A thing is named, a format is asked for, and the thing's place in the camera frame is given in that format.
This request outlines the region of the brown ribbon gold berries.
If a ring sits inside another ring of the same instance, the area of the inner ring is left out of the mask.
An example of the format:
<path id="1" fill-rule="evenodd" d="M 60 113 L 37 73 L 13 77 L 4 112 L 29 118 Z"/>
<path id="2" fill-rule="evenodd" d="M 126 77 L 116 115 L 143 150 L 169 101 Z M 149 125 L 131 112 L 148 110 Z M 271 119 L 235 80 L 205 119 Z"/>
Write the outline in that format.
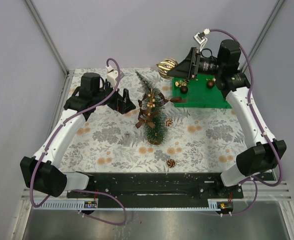
<path id="1" fill-rule="evenodd" d="M 160 113 L 160 107 L 168 102 L 186 103 L 187 100 L 182 99 L 180 96 L 167 99 L 161 92 L 155 94 L 153 90 L 151 90 L 149 94 L 145 94 L 142 100 L 138 100 L 139 115 L 138 123 L 135 125 L 136 128 L 138 129 L 142 125 L 146 124 L 150 128 L 154 129 L 156 126 L 154 118 Z"/>

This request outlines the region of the small green christmas tree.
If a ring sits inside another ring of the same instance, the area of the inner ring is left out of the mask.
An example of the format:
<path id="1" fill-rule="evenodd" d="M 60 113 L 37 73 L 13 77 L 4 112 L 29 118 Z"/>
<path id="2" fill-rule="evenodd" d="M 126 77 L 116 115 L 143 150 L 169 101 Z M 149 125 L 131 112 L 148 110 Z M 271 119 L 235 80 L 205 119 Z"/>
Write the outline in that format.
<path id="1" fill-rule="evenodd" d="M 163 143 L 167 135 L 164 97 L 161 91 L 138 71 L 135 72 L 143 88 L 138 100 L 139 114 L 136 128 L 144 128 L 144 136 L 152 145 Z"/>

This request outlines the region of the pine cone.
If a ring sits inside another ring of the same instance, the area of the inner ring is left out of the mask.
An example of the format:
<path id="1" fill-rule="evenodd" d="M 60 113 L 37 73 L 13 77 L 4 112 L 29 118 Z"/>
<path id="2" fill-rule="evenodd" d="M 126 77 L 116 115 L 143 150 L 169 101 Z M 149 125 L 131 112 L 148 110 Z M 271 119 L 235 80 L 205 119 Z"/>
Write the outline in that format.
<path id="1" fill-rule="evenodd" d="M 169 159 L 169 160 L 166 161 L 166 164 L 167 164 L 167 166 L 168 166 L 169 168 L 173 168 L 173 167 L 175 167 L 175 165 L 176 165 L 176 161 L 173 160 L 173 159 Z"/>
<path id="2" fill-rule="evenodd" d="M 167 127 L 171 127 L 173 125 L 173 120 L 171 118 L 167 118 L 165 124 Z"/>

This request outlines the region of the pine cone front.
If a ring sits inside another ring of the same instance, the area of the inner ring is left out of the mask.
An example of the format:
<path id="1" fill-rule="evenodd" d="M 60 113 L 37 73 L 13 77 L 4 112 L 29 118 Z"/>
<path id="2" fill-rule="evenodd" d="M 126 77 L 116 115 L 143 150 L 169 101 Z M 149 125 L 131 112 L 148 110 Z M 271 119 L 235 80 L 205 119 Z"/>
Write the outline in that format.
<path id="1" fill-rule="evenodd" d="M 169 159 L 169 160 L 166 161 L 166 164 L 167 164 L 167 166 L 168 166 L 169 168 L 173 168 L 173 167 L 175 167 L 175 165 L 176 165 L 176 161 L 173 160 L 173 159 Z"/>

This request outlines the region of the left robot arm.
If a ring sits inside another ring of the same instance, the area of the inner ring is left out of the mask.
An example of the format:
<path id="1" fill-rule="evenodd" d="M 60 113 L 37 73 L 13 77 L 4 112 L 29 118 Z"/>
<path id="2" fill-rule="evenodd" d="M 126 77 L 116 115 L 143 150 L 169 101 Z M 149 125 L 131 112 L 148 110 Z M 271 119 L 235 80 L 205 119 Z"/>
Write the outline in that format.
<path id="1" fill-rule="evenodd" d="M 128 89 L 119 93 L 117 87 L 122 77 L 118 70 L 110 70 L 106 79 L 95 72 L 82 75 L 80 86 L 67 99 L 60 120 L 48 139 L 32 157 L 25 156 L 20 162 L 24 182 L 31 192 L 58 197 L 64 191 L 78 190 L 85 198 L 94 195 L 95 185 L 90 182 L 89 175 L 63 173 L 59 167 L 74 136 L 98 106 L 106 105 L 120 114 L 136 108 Z"/>

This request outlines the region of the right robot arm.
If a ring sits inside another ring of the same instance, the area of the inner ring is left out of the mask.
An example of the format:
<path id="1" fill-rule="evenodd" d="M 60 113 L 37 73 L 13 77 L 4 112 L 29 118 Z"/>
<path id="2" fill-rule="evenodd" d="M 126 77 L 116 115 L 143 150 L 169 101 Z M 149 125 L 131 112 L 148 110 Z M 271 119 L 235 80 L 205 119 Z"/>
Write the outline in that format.
<path id="1" fill-rule="evenodd" d="M 227 197 L 232 186 L 247 178 L 279 167 L 287 149 L 285 141 L 277 140 L 266 126 L 252 96 L 253 85 L 238 69 L 242 53 L 241 45 L 232 39 L 221 42 L 216 57 L 203 57 L 193 47 L 182 62 L 167 72 L 170 77 L 190 80 L 196 74 L 213 75 L 216 87 L 236 112 L 247 149 L 237 155 L 236 163 L 223 171 L 221 181 L 214 185 L 220 198 Z"/>

